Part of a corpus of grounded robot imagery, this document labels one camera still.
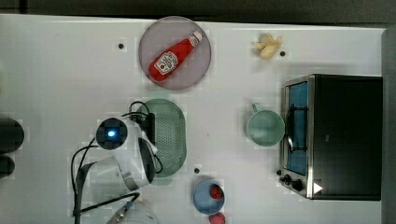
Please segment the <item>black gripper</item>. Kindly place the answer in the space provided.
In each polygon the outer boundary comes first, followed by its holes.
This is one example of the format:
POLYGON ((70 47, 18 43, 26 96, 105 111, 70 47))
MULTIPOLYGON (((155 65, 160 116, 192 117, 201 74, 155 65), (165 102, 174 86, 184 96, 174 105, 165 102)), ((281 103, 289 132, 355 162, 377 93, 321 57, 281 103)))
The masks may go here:
POLYGON ((135 121, 140 125, 141 129, 148 136, 148 140, 155 144, 155 115, 149 113, 147 116, 140 115, 135 121))

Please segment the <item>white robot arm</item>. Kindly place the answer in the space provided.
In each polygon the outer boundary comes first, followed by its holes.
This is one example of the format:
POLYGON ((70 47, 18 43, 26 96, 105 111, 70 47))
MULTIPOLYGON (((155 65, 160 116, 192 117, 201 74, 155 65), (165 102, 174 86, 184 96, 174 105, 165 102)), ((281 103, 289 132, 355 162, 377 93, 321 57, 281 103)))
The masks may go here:
POLYGON ((109 156, 71 169, 74 224, 82 224, 82 216, 93 209, 127 198, 137 199, 138 191, 151 184, 157 174, 157 148, 132 119, 122 116, 100 121, 94 138, 82 150, 91 148, 109 156))

